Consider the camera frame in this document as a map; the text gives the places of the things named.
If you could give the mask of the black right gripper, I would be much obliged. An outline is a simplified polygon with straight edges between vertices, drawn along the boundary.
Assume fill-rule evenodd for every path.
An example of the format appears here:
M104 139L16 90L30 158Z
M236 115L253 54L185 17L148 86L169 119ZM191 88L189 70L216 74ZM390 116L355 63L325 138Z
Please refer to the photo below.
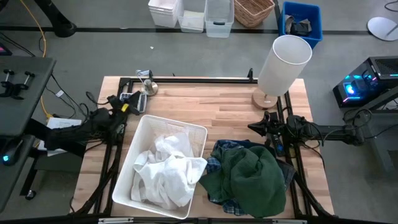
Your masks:
M264 112L264 119L262 121L248 125L248 128L258 133L260 136L267 134L280 136L282 134L282 123L279 121L277 112Z

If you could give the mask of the dark green garment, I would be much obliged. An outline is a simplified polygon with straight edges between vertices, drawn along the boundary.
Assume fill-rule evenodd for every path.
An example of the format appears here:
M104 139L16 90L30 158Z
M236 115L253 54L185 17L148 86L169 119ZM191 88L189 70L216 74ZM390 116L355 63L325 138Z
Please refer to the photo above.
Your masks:
M276 158L266 148L233 148L212 152L211 156L221 162L221 169L200 179L211 197L221 202L235 198L246 215L255 218L284 211L284 176Z

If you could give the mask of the white cloth garment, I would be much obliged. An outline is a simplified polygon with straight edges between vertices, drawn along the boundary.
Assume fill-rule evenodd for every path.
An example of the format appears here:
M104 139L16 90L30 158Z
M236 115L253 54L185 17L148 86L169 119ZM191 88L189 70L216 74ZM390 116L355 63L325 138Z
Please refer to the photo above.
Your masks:
M159 136L134 161L131 199L149 201L166 210L184 207L206 165L205 159L193 155L187 133Z

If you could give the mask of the blue plaid shirt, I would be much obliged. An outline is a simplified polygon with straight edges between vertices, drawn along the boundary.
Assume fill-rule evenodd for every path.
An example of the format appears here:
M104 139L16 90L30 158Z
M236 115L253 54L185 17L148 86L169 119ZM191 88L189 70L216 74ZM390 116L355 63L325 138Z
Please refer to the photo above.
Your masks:
M241 149L241 148L243 148L243 146L236 141L222 139L222 140L217 140L217 142L215 143L215 145L213 147L213 152L227 151L227 150L233 149L233 148ZM207 159L206 173L209 174L209 173L212 173L212 172L220 170L220 169L221 169L221 162L218 159L216 159L215 157L210 156ZM235 198L228 199L228 200L221 202L221 201L211 197L209 194L207 194L207 196L208 196L208 200L211 203L214 203L216 205L221 205L223 208L223 211L225 213L236 215L236 216L246 215L246 212L240 207L239 203L236 201Z

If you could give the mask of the grey calculator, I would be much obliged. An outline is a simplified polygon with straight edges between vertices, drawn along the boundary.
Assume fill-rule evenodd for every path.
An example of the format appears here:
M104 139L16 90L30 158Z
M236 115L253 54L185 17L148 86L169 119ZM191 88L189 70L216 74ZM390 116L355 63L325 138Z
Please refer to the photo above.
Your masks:
M121 96L119 97L119 99L124 102L127 103L128 102L128 98L132 95L132 93L121 93ZM146 104L147 104L147 95L145 93L141 93L141 97L140 97L140 104L137 106L137 110L140 113L145 112L146 109Z

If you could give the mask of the silver metal cup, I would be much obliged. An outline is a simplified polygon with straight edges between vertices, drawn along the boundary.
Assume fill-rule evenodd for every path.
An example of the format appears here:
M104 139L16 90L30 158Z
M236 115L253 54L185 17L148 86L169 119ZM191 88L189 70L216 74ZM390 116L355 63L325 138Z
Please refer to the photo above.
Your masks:
M158 85L150 79L145 79L141 90L147 96L154 96L158 91Z

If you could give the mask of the white plastic laundry basket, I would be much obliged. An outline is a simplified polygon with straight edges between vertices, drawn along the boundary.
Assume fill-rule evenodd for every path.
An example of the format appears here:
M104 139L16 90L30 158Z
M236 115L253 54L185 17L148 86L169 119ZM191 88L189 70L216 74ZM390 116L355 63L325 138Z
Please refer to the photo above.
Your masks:
M177 133L187 133L192 146L193 155L195 157L203 158L202 155L207 137L207 130L203 126L151 116L148 114L141 118L112 194L112 200L114 202L167 217L178 219L185 219L188 217L193 197L186 206L178 207L175 210L166 210L149 201L137 202L131 199L131 189L135 174L133 165L138 155L149 150L155 139L159 136L167 137Z

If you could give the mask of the white paper booklet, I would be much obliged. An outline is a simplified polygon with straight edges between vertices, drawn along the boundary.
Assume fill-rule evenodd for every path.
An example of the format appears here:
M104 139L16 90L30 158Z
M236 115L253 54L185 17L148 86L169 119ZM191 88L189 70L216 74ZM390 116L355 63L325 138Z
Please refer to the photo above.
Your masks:
M67 118L49 118L47 122L47 127L53 128L68 128L71 126L78 126L82 123L80 119L67 119ZM37 145L37 149L40 151L45 151L48 157L55 156L57 154L66 153L63 149L56 149L54 151L49 151L45 148L44 142L40 141Z

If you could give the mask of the clear plastic box with paper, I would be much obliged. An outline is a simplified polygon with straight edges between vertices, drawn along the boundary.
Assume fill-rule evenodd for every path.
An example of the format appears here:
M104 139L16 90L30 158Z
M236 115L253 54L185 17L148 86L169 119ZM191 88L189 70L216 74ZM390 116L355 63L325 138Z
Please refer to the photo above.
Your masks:
M178 24L186 33L202 33L205 25L205 0L180 0Z

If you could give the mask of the grey desk top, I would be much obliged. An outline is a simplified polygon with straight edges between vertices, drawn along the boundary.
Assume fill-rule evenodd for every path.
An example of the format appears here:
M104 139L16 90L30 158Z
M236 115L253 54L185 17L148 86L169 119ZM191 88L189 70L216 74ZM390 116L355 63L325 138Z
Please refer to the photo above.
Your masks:
M0 93L6 90L1 82L27 86L15 97L0 97L0 136L24 132L56 62L52 58L0 56Z

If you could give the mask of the wicker basket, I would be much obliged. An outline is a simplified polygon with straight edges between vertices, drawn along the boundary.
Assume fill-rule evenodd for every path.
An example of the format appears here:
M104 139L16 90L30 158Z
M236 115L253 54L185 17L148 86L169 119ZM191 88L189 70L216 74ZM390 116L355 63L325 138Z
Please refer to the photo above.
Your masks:
M273 0L234 0L234 16L244 27L253 28L274 10Z

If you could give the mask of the black computer mouse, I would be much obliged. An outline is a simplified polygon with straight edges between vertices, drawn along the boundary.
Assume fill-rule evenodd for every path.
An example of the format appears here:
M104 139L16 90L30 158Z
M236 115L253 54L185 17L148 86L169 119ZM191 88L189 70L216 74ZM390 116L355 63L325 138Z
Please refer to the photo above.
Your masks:
M23 143L21 138L15 138L5 144L1 151L1 162L5 166L13 166L18 161Z

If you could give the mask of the black lower desk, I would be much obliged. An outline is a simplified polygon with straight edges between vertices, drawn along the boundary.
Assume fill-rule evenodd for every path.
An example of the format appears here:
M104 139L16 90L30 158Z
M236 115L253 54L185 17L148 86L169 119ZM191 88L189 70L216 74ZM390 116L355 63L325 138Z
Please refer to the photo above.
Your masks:
M9 197L14 190L16 182L22 172L27 158L29 157L30 150L35 141L35 137L31 135L25 135L20 138L24 143L20 151L19 159L13 166L5 166L1 162L2 150L0 150L0 213L7 205Z

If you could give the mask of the black aluminium table frame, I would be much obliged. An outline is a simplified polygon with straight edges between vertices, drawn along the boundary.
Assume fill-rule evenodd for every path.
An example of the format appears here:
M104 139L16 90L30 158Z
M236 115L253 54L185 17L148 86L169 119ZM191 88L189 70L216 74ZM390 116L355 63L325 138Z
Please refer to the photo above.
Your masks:
M99 93L99 101L105 101L109 95L116 94L119 82L123 78L103 78ZM218 139L250 140L263 143L265 138L247 128L249 123L259 121L263 111L251 103L251 94L257 85L248 83L248 78L210 78L210 77L158 77L159 91L150 98L146 112L154 116L183 121L200 126L208 130L204 157L208 157L213 145ZM270 109L271 112L279 108L284 110L284 118L288 114L304 116L312 121L312 113L303 79L298 78L289 89L288 96L281 96L281 106ZM121 149L121 166L127 155L129 145L140 118L129 118L125 132L123 148ZM301 161L307 186L329 213L334 214L330 191L326 179L323 162L320 156L311 149L301 147ZM106 145L96 146L84 156L81 165L72 207L77 212L89 199L100 181L101 171L106 153ZM113 217L162 217L165 216L113 203L111 216ZM250 216L236 217L223 212L222 208L208 201L205 189L198 184L188 215L189 218L252 218Z

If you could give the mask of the black clamp mount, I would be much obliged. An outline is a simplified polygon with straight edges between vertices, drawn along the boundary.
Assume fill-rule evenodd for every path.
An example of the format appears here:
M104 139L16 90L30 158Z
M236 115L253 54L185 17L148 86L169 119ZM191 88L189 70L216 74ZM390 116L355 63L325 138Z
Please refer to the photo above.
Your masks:
M27 85L27 83L28 83L29 79L35 78L35 74L26 71L25 75L27 76L27 78L26 78L25 82L13 84L9 81L9 77L14 75L15 72L10 69L4 69L3 72L6 74L6 79L4 81L1 81L0 84L3 88L5 88L5 91L3 93L0 93L0 98L11 97L15 100L23 100L24 98L19 96L19 93L22 90L29 89L29 86Z

